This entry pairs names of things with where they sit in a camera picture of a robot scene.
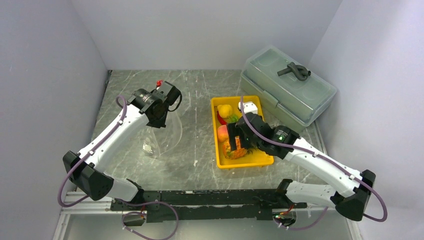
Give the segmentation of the orange toy pineapple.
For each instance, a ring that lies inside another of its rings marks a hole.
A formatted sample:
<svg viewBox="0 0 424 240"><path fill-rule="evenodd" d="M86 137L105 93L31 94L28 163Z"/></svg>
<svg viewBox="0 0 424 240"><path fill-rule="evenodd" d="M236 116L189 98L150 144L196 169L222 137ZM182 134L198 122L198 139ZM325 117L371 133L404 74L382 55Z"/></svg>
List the orange toy pineapple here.
<svg viewBox="0 0 424 240"><path fill-rule="evenodd" d="M236 160L242 158L246 155L253 154L254 151L257 150L256 147L252 147L250 149L239 148L237 150L231 150L231 145L229 140L220 143L220 150L225 159Z"/></svg>

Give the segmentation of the yellow plastic tray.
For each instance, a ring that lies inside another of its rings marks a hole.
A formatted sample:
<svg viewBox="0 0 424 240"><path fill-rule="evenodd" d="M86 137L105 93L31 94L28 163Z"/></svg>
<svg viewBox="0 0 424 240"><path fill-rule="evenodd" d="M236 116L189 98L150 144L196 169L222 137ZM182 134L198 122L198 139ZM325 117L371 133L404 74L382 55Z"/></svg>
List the yellow plastic tray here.
<svg viewBox="0 0 424 240"><path fill-rule="evenodd" d="M220 169L264 167L264 166L272 165L274 163L274 158L272 156L267 155L265 152L260 151L258 149L254 149L254 148L248 149L244 156L240 156L236 159L230 159L227 157L227 151L223 147L223 143L219 142L218 128L221 126L221 123L218 118L218 106L230 105L233 108L234 114L237 115L238 117L241 117L242 114L238 110L239 103L240 103L239 96L214 97L210 100L216 165Z"/></svg>

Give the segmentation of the clear zip top bag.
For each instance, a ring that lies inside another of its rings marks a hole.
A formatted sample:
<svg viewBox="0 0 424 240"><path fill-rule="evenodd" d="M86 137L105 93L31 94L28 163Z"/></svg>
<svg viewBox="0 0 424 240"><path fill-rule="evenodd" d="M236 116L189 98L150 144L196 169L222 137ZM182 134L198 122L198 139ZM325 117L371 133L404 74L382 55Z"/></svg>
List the clear zip top bag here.
<svg viewBox="0 0 424 240"><path fill-rule="evenodd" d="M142 151L146 156L157 159L180 142L183 126L178 113L168 113L165 125L161 128L147 126L141 130Z"/></svg>

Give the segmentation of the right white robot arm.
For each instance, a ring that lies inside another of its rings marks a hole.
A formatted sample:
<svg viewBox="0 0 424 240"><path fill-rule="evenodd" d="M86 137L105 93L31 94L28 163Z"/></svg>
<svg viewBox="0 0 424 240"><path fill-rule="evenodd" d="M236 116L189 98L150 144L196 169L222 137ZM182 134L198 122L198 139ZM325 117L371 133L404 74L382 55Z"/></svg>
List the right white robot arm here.
<svg viewBox="0 0 424 240"><path fill-rule="evenodd" d="M231 150L238 145L255 148L269 156L297 164L325 182L324 185L283 179L276 189L276 203L287 208L294 203L310 203L334 208L343 217L361 221L372 194L376 174L343 165L309 144L284 125L269 126L255 113L246 113L226 125Z"/></svg>

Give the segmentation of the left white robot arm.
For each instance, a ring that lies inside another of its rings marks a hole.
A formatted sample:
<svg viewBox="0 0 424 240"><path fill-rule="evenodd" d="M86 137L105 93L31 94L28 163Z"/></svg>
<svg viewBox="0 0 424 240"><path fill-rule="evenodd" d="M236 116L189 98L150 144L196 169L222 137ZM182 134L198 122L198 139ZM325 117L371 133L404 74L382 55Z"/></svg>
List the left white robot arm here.
<svg viewBox="0 0 424 240"><path fill-rule="evenodd" d="M145 191L140 185L130 179L115 178L105 171L115 152L130 136L144 127L166 127L170 106L181 104L182 93L165 81L151 91L140 88L129 99L118 95L115 101L121 111L103 132L78 152L68 151L63 156L67 175L57 194L62 207L72 207L88 198L98 201L110 197L123 202L131 210L137 210L145 202ZM62 193L67 181L76 185L85 196L73 203L65 203Z"/></svg>

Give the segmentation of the green toy grapes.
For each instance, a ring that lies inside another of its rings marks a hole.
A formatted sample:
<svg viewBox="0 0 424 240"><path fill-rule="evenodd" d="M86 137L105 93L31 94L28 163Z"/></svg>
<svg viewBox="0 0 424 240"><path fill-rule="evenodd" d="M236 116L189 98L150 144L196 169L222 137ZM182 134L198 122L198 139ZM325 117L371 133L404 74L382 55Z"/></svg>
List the green toy grapes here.
<svg viewBox="0 0 424 240"><path fill-rule="evenodd" d="M228 116L225 120L228 123L236 123L240 118L236 115L236 114L232 114L230 116Z"/></svg>

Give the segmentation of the toy peach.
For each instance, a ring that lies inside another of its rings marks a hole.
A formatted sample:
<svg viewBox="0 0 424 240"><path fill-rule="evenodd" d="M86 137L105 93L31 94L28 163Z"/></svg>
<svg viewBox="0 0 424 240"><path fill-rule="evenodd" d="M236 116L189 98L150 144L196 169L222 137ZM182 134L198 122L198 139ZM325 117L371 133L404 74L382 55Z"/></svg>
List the toy peach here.
<svg viewBox="0 0 424 240"><path fill-rule="evenodd" d="M216 130L216 136L218 142L225 142L229 139L228 128L226 125L221 125Z"/></svg>

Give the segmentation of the red toy chili pepper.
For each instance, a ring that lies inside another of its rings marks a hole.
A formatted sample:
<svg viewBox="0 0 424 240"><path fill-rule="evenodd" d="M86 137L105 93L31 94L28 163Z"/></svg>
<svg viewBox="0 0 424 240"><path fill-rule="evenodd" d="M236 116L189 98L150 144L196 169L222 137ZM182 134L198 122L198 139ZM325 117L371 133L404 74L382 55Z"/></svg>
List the red toy chili pepper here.
<svg viewBox="0 0 424 240"><path fill-rule="evenodd" d="M227 112L223 112L223 115L221 115L221 112L219 111L219 110L217 110L216 111L216 116L217 116L217 119L218 119L218 122L221 124L221 125L226 125L226 124L228 124L228 117L229 117L229 115L228 115L228 113Z"/></svg>

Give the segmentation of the yellow toy lemon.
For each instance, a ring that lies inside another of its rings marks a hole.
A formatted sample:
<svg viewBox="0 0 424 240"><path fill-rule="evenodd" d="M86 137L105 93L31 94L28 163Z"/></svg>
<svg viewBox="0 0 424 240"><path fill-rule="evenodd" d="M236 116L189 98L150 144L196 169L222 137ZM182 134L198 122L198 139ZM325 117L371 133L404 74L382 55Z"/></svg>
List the yellow toy lemon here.
<svg viewBox="0 0 424 240"><path fill-rule="evenodd" d="M233 107L229 104L220 104L217 106L218 114L223 119L228 119L233 116Z"/></svg>

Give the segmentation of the green translucent storage box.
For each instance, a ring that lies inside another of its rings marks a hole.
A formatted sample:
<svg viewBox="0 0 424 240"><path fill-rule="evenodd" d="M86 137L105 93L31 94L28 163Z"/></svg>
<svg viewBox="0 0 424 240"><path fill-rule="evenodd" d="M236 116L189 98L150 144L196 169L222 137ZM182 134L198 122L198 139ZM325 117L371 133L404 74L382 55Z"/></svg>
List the green translucent storage box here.
<svg viewBox="0 0 424 240"><path fill-rule="evenodd" d="M331 104L337 89L308 68L269 45L249 57L241 88L259 97L261 106L301 133Z"/></svg>

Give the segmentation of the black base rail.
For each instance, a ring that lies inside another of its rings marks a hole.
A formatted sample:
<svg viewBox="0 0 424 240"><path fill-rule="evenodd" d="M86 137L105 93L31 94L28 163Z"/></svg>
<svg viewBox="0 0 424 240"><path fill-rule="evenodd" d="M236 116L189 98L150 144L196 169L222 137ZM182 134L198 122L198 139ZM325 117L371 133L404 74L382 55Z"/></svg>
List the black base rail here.
<svg viewBox="0 0 424 240"><path fill-rule="evenodd" d="M274 189L147 190L148 206L130 206L113 200L114 212L144 210L148 223L188 220L256 219L270 221L279 210L305 209L307 204L289 203Z"/></svg>

